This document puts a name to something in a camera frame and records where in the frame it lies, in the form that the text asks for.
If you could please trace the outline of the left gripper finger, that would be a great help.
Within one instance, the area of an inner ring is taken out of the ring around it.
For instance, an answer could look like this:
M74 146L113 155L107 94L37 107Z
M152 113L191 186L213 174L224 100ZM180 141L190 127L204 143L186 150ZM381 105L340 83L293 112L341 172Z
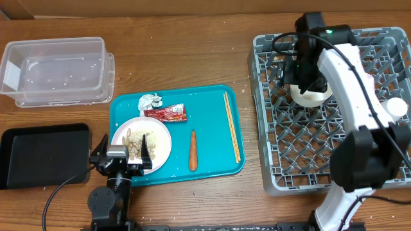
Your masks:
M146 143L146 135L143 135L141 142L141 159L143 162L151 162L150 154Z
M100 143L95 147L95 149L91 152L91 157L101 157L107 154L107 147L109 142L109 136L105 134L100 141Z

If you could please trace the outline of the white bowl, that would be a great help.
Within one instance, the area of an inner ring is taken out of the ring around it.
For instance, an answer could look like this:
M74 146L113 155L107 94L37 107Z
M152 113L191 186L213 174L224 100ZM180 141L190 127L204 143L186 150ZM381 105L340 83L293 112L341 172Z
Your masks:
M325 92L306 91L304 94L300 93L297 85L290 85L290 94L292 99L302 107L318 107L325 102L332 95L331 87L327 87Z

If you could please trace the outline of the white cup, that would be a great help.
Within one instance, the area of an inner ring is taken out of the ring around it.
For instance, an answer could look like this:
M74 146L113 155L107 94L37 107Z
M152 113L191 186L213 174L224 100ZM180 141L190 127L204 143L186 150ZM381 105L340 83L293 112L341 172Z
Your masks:
M393 121L400 120L408 112L407 103L401 98L390 98L381 103Z

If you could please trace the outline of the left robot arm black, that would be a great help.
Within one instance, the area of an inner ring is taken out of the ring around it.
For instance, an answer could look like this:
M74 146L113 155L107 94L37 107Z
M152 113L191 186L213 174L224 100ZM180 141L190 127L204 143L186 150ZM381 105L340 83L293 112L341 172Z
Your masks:
M142 139L142 162L130 164L128 148L109 145L108 135L91 152L89 163L97 172L107 177L104 187L95 188L88 197L88 208L92 212L91 230L140 230L136 221L128 219L128 207L133 177L143 176L145 169L152 168L146 136Z

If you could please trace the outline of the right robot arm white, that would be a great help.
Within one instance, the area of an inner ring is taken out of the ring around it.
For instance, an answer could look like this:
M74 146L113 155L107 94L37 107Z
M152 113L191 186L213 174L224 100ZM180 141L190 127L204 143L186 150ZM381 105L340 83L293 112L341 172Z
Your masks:
M302 93L331 87L343 118L345 139L331 154L331 188L310 215L308 230L362 230L350 220L376 189L393 179L402 164L410 165L410 128L399 126L375 94L373 77L363 68L360 50L348 25L296 29L293 82Z

